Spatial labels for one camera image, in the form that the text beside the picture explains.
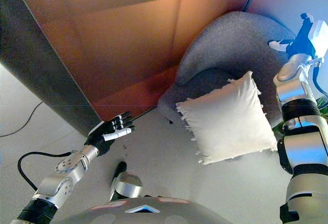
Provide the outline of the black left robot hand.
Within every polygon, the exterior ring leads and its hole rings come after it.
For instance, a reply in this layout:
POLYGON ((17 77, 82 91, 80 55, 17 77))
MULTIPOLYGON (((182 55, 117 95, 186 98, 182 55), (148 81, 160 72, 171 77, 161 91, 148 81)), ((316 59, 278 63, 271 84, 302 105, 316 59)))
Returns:
POLYGON ((116 139, 135 130, 131 112, 119 114, 109 121, 102 121, 88 134, 85 146, 94 146, 98 156, 106 154, 116 139))

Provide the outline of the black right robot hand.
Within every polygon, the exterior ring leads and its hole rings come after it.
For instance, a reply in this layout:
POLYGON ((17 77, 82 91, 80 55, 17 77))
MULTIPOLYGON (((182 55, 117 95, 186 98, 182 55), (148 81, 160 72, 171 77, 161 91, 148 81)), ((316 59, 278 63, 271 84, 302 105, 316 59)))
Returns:
POLYGON ((314 21, 309 13, 302 13, 303 24, 295 39, 269 40, 274 50, 286 52, 289 58, 295 54, 306 54, 312 59, 324 57, 327 52, 327 23, 314 21))

